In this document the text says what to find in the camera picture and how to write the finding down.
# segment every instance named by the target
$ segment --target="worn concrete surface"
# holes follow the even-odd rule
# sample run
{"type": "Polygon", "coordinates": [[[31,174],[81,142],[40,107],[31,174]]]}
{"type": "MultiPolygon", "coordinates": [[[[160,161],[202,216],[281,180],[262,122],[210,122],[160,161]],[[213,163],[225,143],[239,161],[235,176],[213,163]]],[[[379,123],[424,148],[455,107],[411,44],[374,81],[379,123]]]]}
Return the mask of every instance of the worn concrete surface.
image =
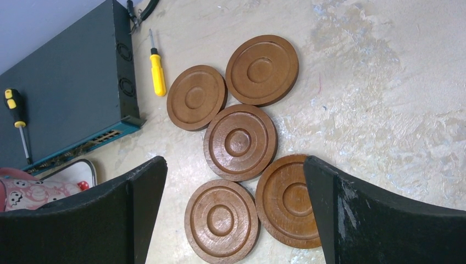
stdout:
{"type": "MultiPolygon", "coordinates": [[[[279,132],[276,158],[316,155],[389,191],[466,210],[465,14],[463,0],[161,0],[133,36],[138,100],[148,121],[85,157],[103,181],[164,156],[169,172],[147,263],[203,263],[186,240],[185,208],[201,184],[219,177],[204,158],[205,130],[177,128],[167,98],[153,92],[148,30],[167,87],[196,64],[224,74],[240,44],[276,34],[294,45],[300,62],[289,95],[263,108],[279,132]]],[[[230,95],[228,105],[236,103],[230,95]]],[[[242,184],[254,194],[257,181],[242,184]]],[[[293,249],[262,228],[242,263],[325,260],[321,248],[293,249]]]]}

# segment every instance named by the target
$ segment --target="screwdriver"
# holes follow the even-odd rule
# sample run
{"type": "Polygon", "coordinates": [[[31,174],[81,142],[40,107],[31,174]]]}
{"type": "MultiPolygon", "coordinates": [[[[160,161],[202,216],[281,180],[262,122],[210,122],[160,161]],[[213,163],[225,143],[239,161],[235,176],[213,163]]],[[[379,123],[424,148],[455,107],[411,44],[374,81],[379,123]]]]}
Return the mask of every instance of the screwdriver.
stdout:
{"type": "Polygon", "coordinates": [[[154,37],[152,36],[152,30],[149,29],[149,35],[151,36],[152,48],[151,48],[151,63],[152,63],[152,80],[154,81],[154,91],[158,96],[164,96],[167,92],[165,88],[165,78],[163,76],[162,65],[160,64],[160,55],[154,44],[154,37]]]}
{"type": "Polygon", "coordinates": [[[24,138],[23,128],[26,126],[25,115],[25,105],[24,99],[21,94],[15,89],[6,89],[5,90],[5,105],[10,110],[10,113],[14,119],[14,126],[19,129],[21,134],[21,141],[23,142],[24,154],[26,154],[26,160],[29,165],[32,164],[31,156],[29,156],[29,151],[27,150],[26,139],[24,138]]]}

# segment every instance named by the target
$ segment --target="round coaster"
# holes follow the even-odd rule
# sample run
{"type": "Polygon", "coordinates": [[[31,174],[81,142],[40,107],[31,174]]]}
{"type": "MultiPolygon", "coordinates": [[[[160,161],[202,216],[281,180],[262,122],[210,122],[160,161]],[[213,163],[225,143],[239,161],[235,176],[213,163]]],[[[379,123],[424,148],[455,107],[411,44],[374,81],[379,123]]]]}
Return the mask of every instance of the round coaster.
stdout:
{"type": "Polygon", "coordinates": [[[277,146],[270,117],[247,104],[230,106],[217,114],[204,137],[204,155],[210,168],[234,182],[261,173],[274,159],[277,146]]]}
{"type": "Polygon", "coordinates": [[[225,107],[227,97],[225,81],[218,71],[206,65],[194,66],[171,85],[168,116],[179,128],[201,130],[225,107]]]}
{"type": "Polygon", "coordinates": [[[185,231],[194,252],[209,263],[235,263],[252,250],[259,219],[252,196],[239,184],[212,180],[191,196],[185,231]]]}
{"type": "Polygon", "coordinates": [[[275,239],[300,249],[320,246],[304,178],[307,155],[279,158],[265,169],[256,189],[257,214],[275,239]]]}
{"type": "Polygon", "coordinates": [[[242,103],[267,106],[286,96],[298,78],[296,51],[286,39],[273,35],[242,44],[226,66],[226,85],[242,103]]]}

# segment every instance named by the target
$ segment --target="pink mark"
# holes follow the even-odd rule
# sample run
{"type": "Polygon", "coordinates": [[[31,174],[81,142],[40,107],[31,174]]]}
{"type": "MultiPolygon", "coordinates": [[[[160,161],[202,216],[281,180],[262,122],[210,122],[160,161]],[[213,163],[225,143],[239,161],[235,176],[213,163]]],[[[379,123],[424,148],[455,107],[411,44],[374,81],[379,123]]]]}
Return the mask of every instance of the pink mark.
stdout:
{"type": "Polygon", "coordinates": [[[320,73],[319,73],[319,93],[322,92],[322,80],[320,79],[320,73]]]}

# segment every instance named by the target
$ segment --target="brown wooden disc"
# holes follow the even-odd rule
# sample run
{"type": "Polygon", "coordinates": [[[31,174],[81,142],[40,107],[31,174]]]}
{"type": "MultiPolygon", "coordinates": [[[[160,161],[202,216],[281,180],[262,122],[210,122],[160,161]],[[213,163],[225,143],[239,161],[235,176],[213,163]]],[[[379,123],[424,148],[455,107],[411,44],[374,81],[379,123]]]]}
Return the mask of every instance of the brown wooden disc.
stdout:
{"type": "Polygon", "coordinates": [[[262,173],[256,189],[262,225],[278,241],[300,249],[321,245],[304,178],[306,156],[277,159],[262,173]]]}
{"type": "Polygon", "coordinates": [[[179,128],[205,128],[226,104],[225,80],[214,68],[198,65],[183,71],[171,85],[167,111],[179,128]]]}
{"type": "Polygon", "coordinates": [[[296,51],[286,39],[273,35],[252,38],[231,56],[226,86],[242,103],[267,106],[286,96],[298,78],[296,51]]]}
{"type": "Polygon", "coordinates": [[[194,252],[209,263],[236,263],[258,238],[259,219],[252,196],[239,184],[212,180],[191,196],[185,231],[194,252]]]}
{"type": "Polygon", "coordinates": [[[270,117],[248,104],[230,106],[215,116],[204,137],[204,155],[220,177],[249,180],[274,159],[277,133],[270,117]]]}

